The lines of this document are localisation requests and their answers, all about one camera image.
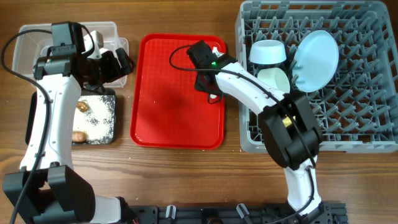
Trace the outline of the white napkin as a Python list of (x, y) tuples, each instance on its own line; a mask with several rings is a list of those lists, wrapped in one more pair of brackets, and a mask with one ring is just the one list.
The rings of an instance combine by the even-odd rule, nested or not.
[(90, 36), (87, 34), (83, 37), (85, 49), (89, 51), (92, 47), (94, 47), (94, 51), (88, 58), (99, 59), (102, 56), (102, 53), (105, 53), (107, 48), (104, 47), (103, 36), (101, 33), (97, 32), (96, 30), (92, 31), (91, 37), (94, 40), (94, 44), (92, 44)]

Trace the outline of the brown food scrap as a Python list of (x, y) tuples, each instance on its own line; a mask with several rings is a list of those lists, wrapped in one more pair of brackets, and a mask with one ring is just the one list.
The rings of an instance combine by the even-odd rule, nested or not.
[(84, 101), (79, 101), (79, 102), (77, 103), (77, 105), (76, 105), (76, 108), (77, 108), (80, 112), (84, 113), (84, 112), (88, 111), (90, 107), (89, 107)]

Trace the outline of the green bowl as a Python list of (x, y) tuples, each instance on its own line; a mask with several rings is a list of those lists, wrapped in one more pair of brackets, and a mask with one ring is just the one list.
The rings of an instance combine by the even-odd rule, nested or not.
[(257, 74), (258, 79), (284, 93), (290, 93), (290, 83), (287, 75), (280, 68), (262, 69)]

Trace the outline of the small light blue bowl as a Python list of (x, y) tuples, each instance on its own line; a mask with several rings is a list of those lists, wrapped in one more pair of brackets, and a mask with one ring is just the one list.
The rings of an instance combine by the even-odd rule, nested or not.
[(278, 40), (255, 42), (249, 53), (249, 61), (260, 65), (282, 63), (287, 59), (285, 46)]

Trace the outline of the large light blue plate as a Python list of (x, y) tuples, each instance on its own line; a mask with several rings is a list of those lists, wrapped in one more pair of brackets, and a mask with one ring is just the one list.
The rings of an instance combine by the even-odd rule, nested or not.
[(324, 30), (316, 30), (300, 43), (294, 60), (292, 75), (297, 77), (296, 87), (303, 92), (322, 89), (333, 78), (339, 50), (334, 38)]

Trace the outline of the orange carrot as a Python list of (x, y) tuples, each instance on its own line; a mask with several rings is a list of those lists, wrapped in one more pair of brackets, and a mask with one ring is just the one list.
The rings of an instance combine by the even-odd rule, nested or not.
[(74, 131), (72, 133), (72, 142), (83, 143), (86, 142), (87, 135), (82, 131)]

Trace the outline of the yellow cup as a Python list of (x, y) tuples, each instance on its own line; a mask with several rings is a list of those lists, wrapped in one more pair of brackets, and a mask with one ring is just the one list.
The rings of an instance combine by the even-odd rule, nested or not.
[(296, 120), (295, 116), (293, 116), (293, 119), (290, 119), (289, 117), (285, 117), (282, 119), (284, 126), (287, 128), (291, 125), (293, 125), (293, 122)]

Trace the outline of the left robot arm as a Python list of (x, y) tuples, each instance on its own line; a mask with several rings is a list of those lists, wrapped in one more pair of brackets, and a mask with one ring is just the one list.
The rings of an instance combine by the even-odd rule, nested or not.
[(29, 147), (3, 191), (26, 223), (135, 223), (122, 197), (101, 197), (73, 170), (73, 119), (84, 82), (104, 83), (132, 72), (124, 49), (89, 58), (56, 47), (34, 67), (37, 104)]

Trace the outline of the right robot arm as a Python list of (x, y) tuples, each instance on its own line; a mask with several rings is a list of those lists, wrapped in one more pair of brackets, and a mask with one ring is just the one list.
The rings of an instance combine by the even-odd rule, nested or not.
[(288, 204), (297, 215), (312, 213), (322, 202), (315, 178), (322, 133), (307, 97), (266, 85), (227, 54), (189, 58), (197, 73), (196, 89), (230, 95), (255, 113), (268, 154), (284, 170)]

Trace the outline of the clear plastic waste bin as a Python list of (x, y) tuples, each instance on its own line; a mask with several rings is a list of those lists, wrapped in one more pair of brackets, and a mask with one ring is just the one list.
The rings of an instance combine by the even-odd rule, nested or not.
[[(117, 26), (114, 22), (82, 22), (83, 36), (89, 35), (96, 30), (103, 36), (104, 47), (112, 52), (118, 59), (116, 49), (123, 48), (129, 55), (128, 43), (118, 35)], [(47, 82), (75, 82), (80, 85), (74, 77), (74, 65), (77, 58), (88, 58), (94, 51), (92, 47), (89, 51), (81, 55), (52, 55), (52, 24), (33, 24), (24, 25), (19, 30), (19, 36), (16, 40), (14, 57), (12, 61), (12, 70), (23, 77), (33, 80), (41, 85)], [(122, 87), (126, 83), (127, 75), (111, 83), (105, 83), (97, 87), (90, 87), (86, 83), (80, 85), (86, 89), (98, 89), (102, 87)]]

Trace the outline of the grey dishwasher rack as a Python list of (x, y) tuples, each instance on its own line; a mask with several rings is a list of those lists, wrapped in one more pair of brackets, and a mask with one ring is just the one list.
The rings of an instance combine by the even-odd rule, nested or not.
[(380, 1), (245, 1), (235, 23), (236, 53), (251, 74), (253, 43), (284, 43), (279, 67), (296, 89), (294, 55), (316, 30), (327, 31), (340, 53), (336, 73), (307, 96), (323, 133), (323, 151), (382, 153), (397, 150), (397, 44), (389, 10)]

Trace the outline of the red serving tray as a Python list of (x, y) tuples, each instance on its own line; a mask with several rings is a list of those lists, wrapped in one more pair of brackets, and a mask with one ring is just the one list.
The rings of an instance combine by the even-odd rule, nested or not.
[(130, 136), (139, 146), (215, 149), (224, 139), (225, 102), (208, 102), (194, 87), (185, 45), (204, 40), (226, 51), (214, 35), (148, 34), (140, 43)]

